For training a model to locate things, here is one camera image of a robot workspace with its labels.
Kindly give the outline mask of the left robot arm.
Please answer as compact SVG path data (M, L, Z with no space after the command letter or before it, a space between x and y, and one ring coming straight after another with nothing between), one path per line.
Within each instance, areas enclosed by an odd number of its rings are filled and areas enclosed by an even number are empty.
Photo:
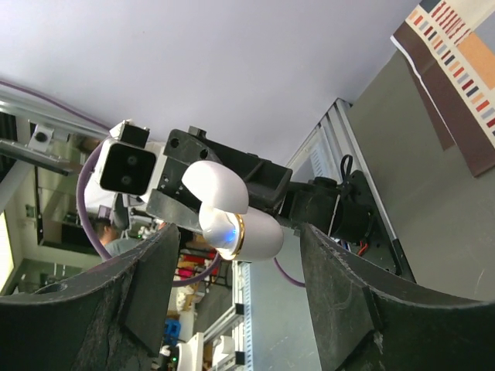
M249 205L283 226L298 230L308 223L330 237L355 244L379 235L376 204L363 173L352 170L350 155L341 162L342 182L325 177L293 182L291 169L212 141L198 128L172 130L163 154L166 161L158 168L158 184L146 211L183 229L200 230L200 198L186 188L182 177L190 165L205 160L238 175L247 187Z

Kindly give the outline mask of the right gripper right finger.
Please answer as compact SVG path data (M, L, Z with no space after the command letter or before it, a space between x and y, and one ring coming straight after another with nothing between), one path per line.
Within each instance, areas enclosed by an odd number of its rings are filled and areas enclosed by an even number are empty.
M422 287L333 242L300 235L324 370L492 370L494 303Z

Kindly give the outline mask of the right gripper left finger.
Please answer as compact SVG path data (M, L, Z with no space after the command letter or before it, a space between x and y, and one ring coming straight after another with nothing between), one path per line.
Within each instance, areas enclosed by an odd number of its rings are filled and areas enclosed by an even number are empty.
M3 370L150 370L178 260L169 224L76 276L1 298Z

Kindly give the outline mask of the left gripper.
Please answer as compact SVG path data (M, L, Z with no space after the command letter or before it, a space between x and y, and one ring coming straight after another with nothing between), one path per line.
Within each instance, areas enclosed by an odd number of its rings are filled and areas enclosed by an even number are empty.
M164 155L158 157L145 194L147 214L201 233L200 201L182 182L186 169L198 161L220 163L234 171L247 185L249 206L271 215L279 211L292 177L290 168L212 141L205 131L191 134L174 129Z

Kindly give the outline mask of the white charging case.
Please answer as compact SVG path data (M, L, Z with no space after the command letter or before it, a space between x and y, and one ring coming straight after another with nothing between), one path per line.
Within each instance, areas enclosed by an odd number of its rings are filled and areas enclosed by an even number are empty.
M183 185L200 201L204 240L225 260L270 260L282 249L278 221L249 206L248 188L234 171L216 162L198 161L183 174Z

